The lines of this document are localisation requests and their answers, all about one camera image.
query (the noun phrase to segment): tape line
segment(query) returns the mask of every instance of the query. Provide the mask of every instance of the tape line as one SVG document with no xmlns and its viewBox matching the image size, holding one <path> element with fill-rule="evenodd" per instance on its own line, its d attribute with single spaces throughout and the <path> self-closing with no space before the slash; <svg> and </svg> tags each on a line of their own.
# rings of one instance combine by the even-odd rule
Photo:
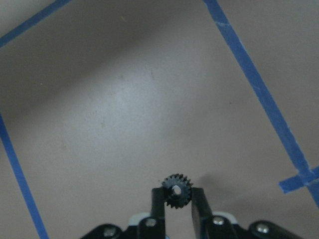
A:
<svg viewBox="0 0 319 239">
<path fill-rule="evenodd" d="M 45 19 L 47 16 L 49 16 L 53 12 L 57 11 L 62 6 L 66 5 L 70 1 L 71 0 L 54 1 L 52 4 L 45 7 L 43 10 L 41 10 L 40 12 L 38 12 L 37 14 L 29 18 L 28 20 L 26 20 L 25 22 L 23 22 L 22 24 L 20 24 L 19 26 L 17 26 L 13 30 L 5 34 L 4 36 L 0 37 L 0 48 L 6 45 L 7 43 L 9 43 L 11 40 L 15 39 L 20 34 L 24 33 L 25 31 L 33 27 L 34 25 L 36 25 L 41 20 Z M 32 217 L 37 233 L 40 239 L 49 239 L 45 226 L 43 224 L 42 218 L 35 204 L 32 193 L 30 191 L 26 178 L 23 174 L 22 168 L 20 166 L 19 160 L 14 151 L 14 148 L 11 143 L 8 132 L 6 130 L 6 127 L 4 125 L 1 114 L 0 114 L 0 137 L 4 145 L 5 151 L 7 153 L 7 156 L 9 158 L 15 178 L 18 182 L 23 198 L 25 200 L 25 203 Z"/>
<path fill-rule="evenodd" d="M 48 234 L 45 230 L 40 213 L 38 211 L 38 208 L 36 207 L 35 201 L 34 201 L 33 196 L 31 194 L 31 191 L 30 191 L 30 188 L 29 188 L 28 183 L 26 181 L 26 178 L 23 174 L 18 157 L 16 156 L 16 153 L 14 151 L 13 145 L 11 143 L 9 134 L 6 130 L 6 127 L 4 125 L 4 122 L 3 122 L 1 115 L 0 115 L 0 137 L 1 137 L 2 143 L 4 145 L 6 154 L 9 158 L 9 161 L 10 161 L 11 167 L 13 169 L 15 178 L 18 182 L 18 185 L 19 185 L 20 190 L 22 192 L 23 198 L 25 200 L 25 203 L 26 203 L 28 210 L 30 212 L 30 215 L 32 217 L 35 228 L 39 234 L 39 237 L 40 237 L 40 239 L 48 239 L 49 238 Z"/>
<path fill-rule="evenodd" d="M 306 161 L 302 150 L 300 149 L 294 135 L 290 131 L 283 115 L 278 109 L 273 97 L 267 89 L 263 79 L 258 73 L 254 63 L 250 59 L 244 45 L 241 43 L 239 37 L 234 31 L 233 27 L 229 23 L 223 10 L 219 6 L 217 0 L 204 0 L 207 8 L 214 19 L 220 33 L 224 37 L 226 43 L 231 49 L 237 62 L 239 63 L 242 71 L 252 86 L 255 94 L 257 95 L 261 105 L 263 106 L 271 124 L 273 125 L 277 135 L 279 136 L 283 146 L 285 147 L 292 163 L 298 172 L 298 178 L 290 179 L 284 184 L 288 189 L 292 184 L 296 183 L 295 187 L 301 187 L 306 185 L 312 194 L 315 202 L 319 206 L 319 200 L 316 196 L 318 192 L 316 184 L 311 184 L 316 180 L 314 172 L 310 169 L 308 162 Z"/>
<path fill-rule="evenodd" d="M 319 178 L 319 167 L 314 168 L 313 173 L 315 174 L 316 179 L 318 179 Z M 307 186 L 308 184 L 309 183 L 303 184 L 299 175 L 296 175 L 294 177 L 291 177 L 291 178 L 288 178 L 284 181 L 281 181 L 279 183 L 279 186 L 281 187 L 283 192 L 286 194 L 286 193 L 292 192 L 294 190 L 297 190 L 299 188 L 302 188 L 303 186 Z"/>
<path fill-rule="evenodd" d="M 42 9 L 36 15 L 30 17 L 28 20 L 0 38 L 0 48 L 9 43 L 11 40 L 15 39 L 20 34 L 27 31 L 29 28 L 36 25 L 41 20 L 45 19 L 47 16 L 58 10 L 60 7 L 66 5 L 70 1 L 71 0 L 56 0 L 46 8 Z"/>
</svg>

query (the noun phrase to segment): gear hole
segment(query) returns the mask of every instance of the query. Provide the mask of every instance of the gear hole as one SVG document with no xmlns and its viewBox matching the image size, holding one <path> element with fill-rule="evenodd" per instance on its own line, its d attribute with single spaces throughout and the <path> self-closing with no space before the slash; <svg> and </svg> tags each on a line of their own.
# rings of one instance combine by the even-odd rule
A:
<svg viewBox="0 0 319 239">
<path fill-rule="evenodd" d="M 174 195 L 180 196 L 181 195 L 181 188 L 178 185 L 174 185 L 172 188 Z"/>
</svg>

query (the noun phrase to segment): gear teeth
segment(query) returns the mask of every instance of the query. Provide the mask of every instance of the gear teeth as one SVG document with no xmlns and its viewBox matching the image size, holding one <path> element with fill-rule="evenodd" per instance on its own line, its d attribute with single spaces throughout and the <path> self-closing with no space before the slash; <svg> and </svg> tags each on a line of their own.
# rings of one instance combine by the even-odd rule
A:
<svg viewBox="0 0 319 239">
<path fill-rule="evenodd" d="M 181 194 L 174 194 L 172 187 L 177 185 L 181 189 Z M 183 174 L 172 174 L 165 178 L 162 182 L 162 187 L 164 189 L 165 202 L 167 206 L 176 209 L 182 208 L 189 203 L 191 200 L 191 186 L 193 184 L 187 176 L 184 177 Z"/>
</svg>

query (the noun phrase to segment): screw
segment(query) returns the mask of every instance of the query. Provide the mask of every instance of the screw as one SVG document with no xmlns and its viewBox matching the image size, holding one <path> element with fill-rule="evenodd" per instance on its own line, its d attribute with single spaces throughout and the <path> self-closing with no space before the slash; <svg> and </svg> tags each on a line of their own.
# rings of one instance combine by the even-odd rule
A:
<svg viewBox="0 0 319 239">
<path fill-rule="evenodd" d="M 116 233 L 116 227 L 108 226 L 104 228 L 104 237 L 110 238 L 113 237 Z"/>
<path fill-rule="evenodd" d="M 223 225 L 225 223 L 225 220 L 220 216 L 216 216 L 213 218 L 213 223 L 216 225 Z"/>
<path fill-rule="evenodd" d="M 260 223 L 256 226 L 257 231 L 260 233 L 268 233 L 269 232 L 269 227 L 266 224 Z"/>
<path fill-rule="evenodd" d="M 154 227 L 156 225 L 156 220 L 153 218 L 147 218 L 145 221 L 147 227 Z"/>
</svg>

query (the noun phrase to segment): screw head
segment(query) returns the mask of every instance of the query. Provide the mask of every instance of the screw head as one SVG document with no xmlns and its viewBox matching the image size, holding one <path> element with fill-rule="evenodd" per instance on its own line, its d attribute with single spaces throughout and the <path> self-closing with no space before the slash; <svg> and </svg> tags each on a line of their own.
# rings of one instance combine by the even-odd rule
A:
<svg viewBox="0 0 319 239">
<path fill-rule="evenodd" d="M 113 237 L 116 234 L 116 227 L 107 226 L 104 228 L 104 237 L 110 238 Z"/>
<path fill-rule="evenodd" d="M 225 220 L 220 216 L 216 216 L 213 218 L 213 223 L 216 225 L 223 225 L 225 223 Z"/>
<path fill-rule="evenodd" d="M 145 226 L 154 227 L 156 225 L 156 220 L 154 218 L 147 218 L 145 221 Z"/>
<path fill-rule="evenodd" d="M 266 224 L 260 223 L 256 226 L 257 231 L 260 233 L 268 233 L 269 227 Z"/>
</svg>

